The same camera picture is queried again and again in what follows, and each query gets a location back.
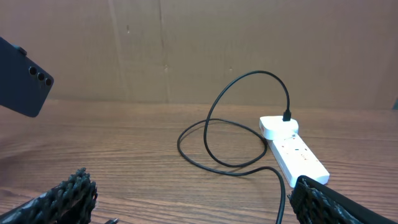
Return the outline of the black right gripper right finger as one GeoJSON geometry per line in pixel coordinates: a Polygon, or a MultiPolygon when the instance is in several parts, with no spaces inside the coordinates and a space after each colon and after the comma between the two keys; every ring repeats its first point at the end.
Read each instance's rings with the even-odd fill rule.
{"type": "Polygon", "coordinates": [[[288,199],[301,224],[397,224],[305,175],[288,199]]]}

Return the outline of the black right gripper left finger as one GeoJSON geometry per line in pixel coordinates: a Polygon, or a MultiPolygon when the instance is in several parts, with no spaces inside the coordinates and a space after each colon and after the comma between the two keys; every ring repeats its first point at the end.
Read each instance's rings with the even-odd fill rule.
{"type": "Polygon", "coordinates": [[[83,167],[58,186],[2,214],[1,224],[86,224],[97,197],[96,182],[83,167]]]}

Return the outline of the black smartphone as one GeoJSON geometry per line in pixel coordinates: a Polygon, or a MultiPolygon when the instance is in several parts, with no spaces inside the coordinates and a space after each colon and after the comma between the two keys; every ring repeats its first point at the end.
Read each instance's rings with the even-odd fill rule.
{"type": "Polygon", "coordinates": [[[20,46],[1,39],[1,106],[34,118],[54,84],[20,46]]]}

